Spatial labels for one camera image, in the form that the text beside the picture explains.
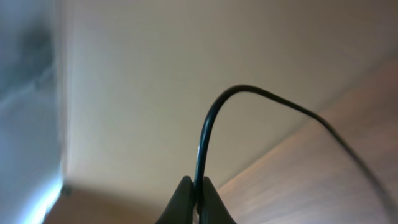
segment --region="wire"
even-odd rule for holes
[[[365,178],[369,181],[371,186],[373,187],[375,193],[379,197],[382,206],[386,212],[386,215],[389,217],[389,221],[391,224],[398,223],[397,217],[397,207],[395,202],[393,201],[392,197],[387,192],[386,188],[381,184],[381,182],[377,179],[377,177],[372,173],[372,171],[367,167],[365,162],[354,152],[354,150],[345,142],[345,140],[340,137],[340,135],[336,132],[336,130],[321,116],[317,115],[316,113],[305,109],[302,106],[299,106],[289,100],[283,99],[273,93],[270,93],[266,90],[261,88],[250,86],[250,85],[236,85],[228,88],[224,91],[217,100],[211,106],[207,116],[205,123],[203,124],[203,128],[201,131],[200,142],[198,147],[198,155],[197,155],[197,166],[195,171],[195,180],[193,182],[193,186],[195,189],[195,193],[198,199],[198,213],[200,214],[201,211],[201,203],[202,200],[202,190],[203,190],[203,176],[205,173],[205,165],[206,165],[206,155],[207,149],[209,145],[211,130],[213,128],[216,116],[225,103],[225,101],[239,92],[249,92],[261,95],[266,97],[270,100],[276,101],[280,104],[293,108],[321,123],[329,132],[330,134],[337,140],[337,142],[342,146],[344,151],[349,155],[349,157],[354,161],[354,163],[358,166],[359,170],[363,173]]]

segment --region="wooden panel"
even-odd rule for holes
[[[149,224],[154,223],[158,213],[144,210],[123,200],[107,197],[85,190],[74,190],[71,195],[62,195],[46,217],[45,224]]]
[[[322,115],[398,198],[398,60]],[[219,193],[238,223],[387,223],[366,179],[316,122],[273,148]]]

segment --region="ceiling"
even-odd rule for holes
[[[393,0],[64,3],[66,179],[159,207],[193,177],[203,120],[223,90],[252,84],[319,111],[398,44]],[[303,122],[234,96],[206,175],[219,187]]]

